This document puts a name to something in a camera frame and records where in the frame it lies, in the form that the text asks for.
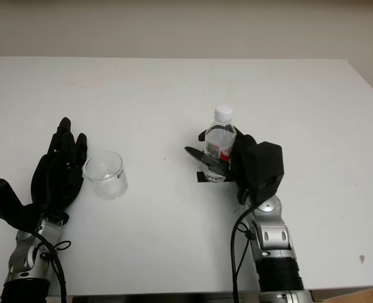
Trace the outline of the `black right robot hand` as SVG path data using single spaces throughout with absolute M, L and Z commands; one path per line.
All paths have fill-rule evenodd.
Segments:
M 251 135 L 243 134 L 239 129 L 235 131 L 236 137 L 229 164 L 225 160 L 215 159 L 191 146 L 185 147 L 185 150 L 208 170 L 224 177 L 226 181 L 235 182 L 240 204 L 243 205 L 246 199 L 250 198 L 251 203 L 257 206 L 260 201 L 264 201 L 260 193 L 263 187 L 259 182 L 259 173 L 263 171 L 259 160 L 260 145 Z

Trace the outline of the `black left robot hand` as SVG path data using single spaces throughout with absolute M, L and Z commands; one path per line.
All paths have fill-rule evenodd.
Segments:
M 40 159 L 32 177 L 32 203 L 42 213 L 69 220 L 66 209 L 79 194 L 83 184 L 83 166 L 87 160 L 85 134 L 75 138 L 71 121 L 63 117 L 53 134 L 47 153 Z

